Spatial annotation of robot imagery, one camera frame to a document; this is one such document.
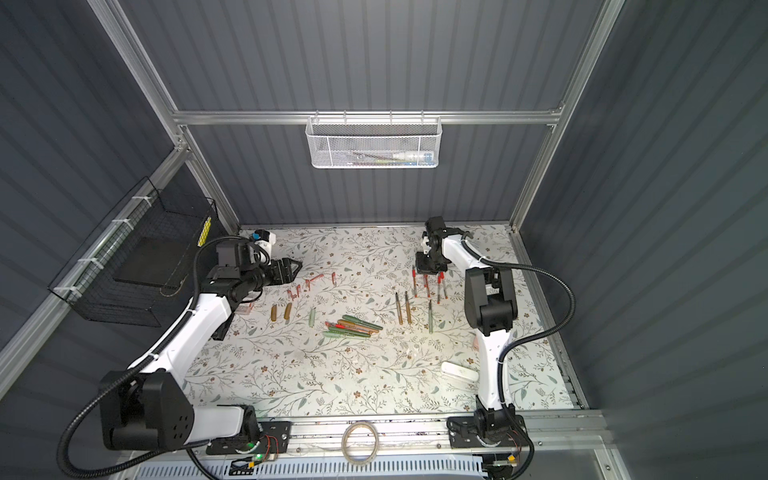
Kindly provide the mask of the gold marker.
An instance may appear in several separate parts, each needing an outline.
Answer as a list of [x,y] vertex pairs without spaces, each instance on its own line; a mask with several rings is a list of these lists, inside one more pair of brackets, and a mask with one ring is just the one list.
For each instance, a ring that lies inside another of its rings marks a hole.
[[395,302],[396,302],[396,308],[397,308],[398,323],[399,325],[404,325],[402,304],[401,304],[400,296],[398,292],[395,292]]

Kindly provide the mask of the dark green marker pen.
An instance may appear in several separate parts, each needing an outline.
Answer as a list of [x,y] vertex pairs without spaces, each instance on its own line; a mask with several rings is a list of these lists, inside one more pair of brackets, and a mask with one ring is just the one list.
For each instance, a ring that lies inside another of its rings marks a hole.
[[382,331],[383,330],[382,326],[379,326],[379,325],[373,324],[371,322],[367,322],[367,321],[361,320],[361,319],[359,319],[357,317],[354,317],[354,316],[351,316],[351,315],[343,315],[342,319],[345,320],[345,321],[351,322],[351,323],[353,323],[355,325],[364,327],[364,328],[368,328],[368,329],[372,329],[372,330],[376,330],[376,331]]

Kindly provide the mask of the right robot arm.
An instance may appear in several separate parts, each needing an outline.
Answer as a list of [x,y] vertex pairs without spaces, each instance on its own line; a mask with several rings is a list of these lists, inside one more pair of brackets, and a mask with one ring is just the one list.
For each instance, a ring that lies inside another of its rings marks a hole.
[[[416,269],[419,274],[437,275],[453,265],[464,276],[464,313],[476,333],[481,366],[474,432],[485,441],[496,442],[507,431],[519,428],[514,407],[504,395],[506,356],[513,349],[549,337],[568,325],[575,314],[576,297],[556,275],[532,265],[492,260],[481,254],[470,238],[470,232],[447,226],[440,216],[429,218],[422,234],[422,247],[416,253]],[[569,306],[562,321],[539,333],[519,339],[512,337],[518,318],[515,270],[543,275],[563,288]]]

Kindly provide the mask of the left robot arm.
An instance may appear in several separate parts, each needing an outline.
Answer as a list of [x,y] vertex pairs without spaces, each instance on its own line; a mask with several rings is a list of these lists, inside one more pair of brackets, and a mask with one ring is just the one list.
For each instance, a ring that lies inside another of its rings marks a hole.
[[[268,286],[295,281],[302,261],[274,257],[275,242],[273,233],[257,230],[249,237],[213,238],[197,248],[190,271],[192,296],[181,314],[142,357],[123,371],[105,375],[97,395],[65,427],[56,449],[56,462],[64,475],[108,477],[160,455],[185,451],[196,468],[211,478],[196,449],[223,439],[240,443],[240,455],[257,453],[262,442],[275,446],[253,407],[195,406],[181,385],[205,344],[223,338],[240,305],[258,300]],[[98,469],[73,463],[71,441],[94,410],[100,412],[105,447],[136,451],[138,457]]]

